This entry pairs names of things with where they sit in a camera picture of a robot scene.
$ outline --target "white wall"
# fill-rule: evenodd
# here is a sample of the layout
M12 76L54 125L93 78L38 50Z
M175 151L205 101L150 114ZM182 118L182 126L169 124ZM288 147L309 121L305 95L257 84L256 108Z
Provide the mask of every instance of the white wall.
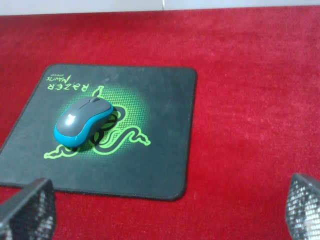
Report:
M320 0L0 0L0 15L320 5Z

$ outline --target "mouse scroll wheel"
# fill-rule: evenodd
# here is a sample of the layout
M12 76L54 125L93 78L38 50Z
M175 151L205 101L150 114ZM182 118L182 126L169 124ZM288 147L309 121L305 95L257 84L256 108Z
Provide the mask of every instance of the mouse scroll wheel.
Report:
M100 98L98 98L98 97L93 97L93 98L91 98L90 103L94 103L94 102L96 102L96 101L98 101L98 100L100 100Z

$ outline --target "mouse pad stitched edge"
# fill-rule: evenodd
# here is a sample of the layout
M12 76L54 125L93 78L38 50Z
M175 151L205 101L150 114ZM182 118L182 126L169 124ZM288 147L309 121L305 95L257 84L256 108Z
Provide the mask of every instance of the mouse pad stitched edge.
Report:
M196 72L188 67L55 64L42 75L0 151L0 183L38 177L55 189L175 200L186 188ZM79 98L114 105L109 121L81 149L53 136L59 116Z

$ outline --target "mouse logo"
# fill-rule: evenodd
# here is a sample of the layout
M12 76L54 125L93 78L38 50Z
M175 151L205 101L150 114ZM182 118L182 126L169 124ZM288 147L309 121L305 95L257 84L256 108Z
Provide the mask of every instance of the mouse logo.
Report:
M104 86L100 85L92 93L92 97L104 98ZM55 150L46 152L45 159L57 159L60 157L73 157L86 151L93 151L98 155L111 155L115 153L125 142L140 143L145 146L151 144L148 137L142 133L139 126L121 124L130 114L124 105L113 105L113 112L107 122L84 146L68 148L62 144Z

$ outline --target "wireless mouse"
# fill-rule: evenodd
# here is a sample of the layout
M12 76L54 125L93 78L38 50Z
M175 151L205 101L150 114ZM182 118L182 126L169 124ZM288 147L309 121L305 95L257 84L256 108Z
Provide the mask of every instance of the wireless mouse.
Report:
M107 122L113 110L113 105L103 98L80 98L59 117L54 137L66 147L79 147Z

